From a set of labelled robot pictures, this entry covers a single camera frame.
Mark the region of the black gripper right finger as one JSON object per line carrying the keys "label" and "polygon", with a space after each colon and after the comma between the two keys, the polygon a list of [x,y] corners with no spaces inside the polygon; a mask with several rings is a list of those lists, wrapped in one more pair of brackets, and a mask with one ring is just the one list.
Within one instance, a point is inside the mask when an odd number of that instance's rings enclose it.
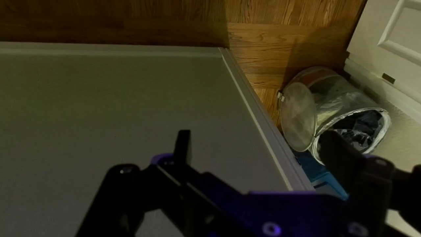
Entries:
{"label": "black gripper right finger", "polygon": [[322,161],[349,195],[343,221],[347,237],[405,237],[386,223],[390,210],[421,232],[420,165],[401,170],[386,158],[362,154],[337,132],[322,136]]}

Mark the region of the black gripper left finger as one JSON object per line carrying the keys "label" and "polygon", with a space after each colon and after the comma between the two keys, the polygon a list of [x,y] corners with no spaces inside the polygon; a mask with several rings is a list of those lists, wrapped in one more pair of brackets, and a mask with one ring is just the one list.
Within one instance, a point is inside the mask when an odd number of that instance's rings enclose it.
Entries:
{"label": "black gripper left finger", "polygon": [[136,237],[145,215],[161,210],[185,237],[207,237],[203,208],[190,183],[191,132],[180,131],[176,149],[147,169],[123,163],[102,182],[77,237]]}

